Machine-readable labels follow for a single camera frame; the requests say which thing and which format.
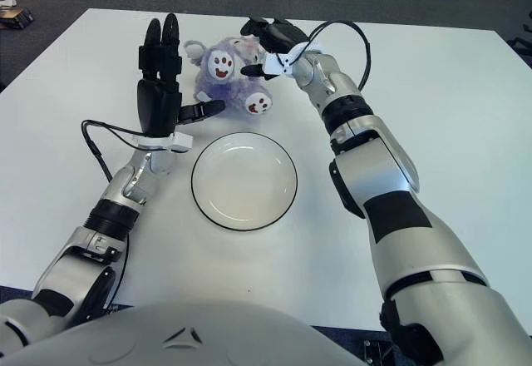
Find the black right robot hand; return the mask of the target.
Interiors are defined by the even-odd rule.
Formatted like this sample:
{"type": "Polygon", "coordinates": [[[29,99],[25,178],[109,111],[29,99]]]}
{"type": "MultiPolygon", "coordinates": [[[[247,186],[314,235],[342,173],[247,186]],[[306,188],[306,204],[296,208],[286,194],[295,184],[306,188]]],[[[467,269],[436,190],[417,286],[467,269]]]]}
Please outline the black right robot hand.
{"type": "Polygon", "coordinates": [[[283,19],[275,18],[268,22],[261,17],[250,17],[240,33],[258,38],[265,50],[255,64],[242,67],[240,72],[246,77],[263,77],[265,80],[290,75],[297,56],[309,43],[309,37],[303,30],[283,19]]]}

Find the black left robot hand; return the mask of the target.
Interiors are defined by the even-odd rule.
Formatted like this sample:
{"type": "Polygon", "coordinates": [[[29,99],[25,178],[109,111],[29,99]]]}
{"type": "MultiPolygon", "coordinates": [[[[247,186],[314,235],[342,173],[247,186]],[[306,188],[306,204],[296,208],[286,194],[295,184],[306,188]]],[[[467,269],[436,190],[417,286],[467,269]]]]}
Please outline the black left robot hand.
{"type": "Polygon", "coordinates": [[[176,15],[169,13],[164,22],[154,18],[139,46],[138,67],[142,78],[137,83],[137,111],[144,135],[165,137],[178,125],[203,121],[224,111],[222,100],[182,104],[177,76],[182,72],[179,54],[180,27],[176,15]]]}

